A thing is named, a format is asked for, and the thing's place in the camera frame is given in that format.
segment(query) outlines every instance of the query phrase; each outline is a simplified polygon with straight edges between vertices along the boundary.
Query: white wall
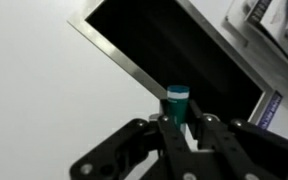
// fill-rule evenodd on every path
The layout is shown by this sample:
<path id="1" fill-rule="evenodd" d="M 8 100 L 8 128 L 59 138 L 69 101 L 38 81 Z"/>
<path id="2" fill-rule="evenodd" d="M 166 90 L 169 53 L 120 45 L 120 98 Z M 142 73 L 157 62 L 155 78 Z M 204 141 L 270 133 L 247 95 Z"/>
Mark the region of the white wall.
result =
<path id="1" fill-rule="evenodd" d="M 68 169 L 158 101 L 66 21 L 83 0 L 0 0 L 0 180 Z"/>

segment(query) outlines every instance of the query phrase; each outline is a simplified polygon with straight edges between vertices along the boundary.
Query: metal frame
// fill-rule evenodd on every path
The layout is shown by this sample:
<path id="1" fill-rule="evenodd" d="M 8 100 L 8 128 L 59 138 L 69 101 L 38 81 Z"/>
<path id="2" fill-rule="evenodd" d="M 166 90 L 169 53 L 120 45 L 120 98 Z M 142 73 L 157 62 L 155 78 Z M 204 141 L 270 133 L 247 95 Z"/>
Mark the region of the metal frame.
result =
<path id="1" fill-rule="evenodd" d="M 176 1 L 263 91 L 262 96 L 260 97 L 256 107 L 254 107 L 248 120 L 253 124 L 258 124 L 275 91 L 216 31 L 216 29 L 203 17 L 203 15 L 194 7 L 193 4 L 191 4 L 189 0 Z M 82 10 L 76 12 L 68 22 L 157 98 L 166 98 L 166 90 L 159 83 L 157 83 L 152 77 L 150 77 L 150 75 L 138 67 L 123 52 L 85 21 L 104 2 L 105 0 L 86 0 Z"/>

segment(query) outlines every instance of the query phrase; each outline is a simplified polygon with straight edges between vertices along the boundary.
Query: label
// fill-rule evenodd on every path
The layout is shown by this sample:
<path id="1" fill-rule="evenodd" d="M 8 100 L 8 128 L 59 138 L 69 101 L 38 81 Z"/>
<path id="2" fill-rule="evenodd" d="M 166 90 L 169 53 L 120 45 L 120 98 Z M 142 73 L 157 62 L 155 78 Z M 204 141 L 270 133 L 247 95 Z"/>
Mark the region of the label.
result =
<path id="1" fill-rule="evenodd" d="M 258 126 L 262 129 L 267 129 L 268 126 L 270 125 L 278 107 L 280 106 L 281 102 L 282 102 L 283 96 L 278 93 L 275 92 L 270 103 L 268 104 L 268 106 L 265 109 L 265 112 L 262 116 L 262 118 L 260 119 L 260 122 L 258 123 Z"/>

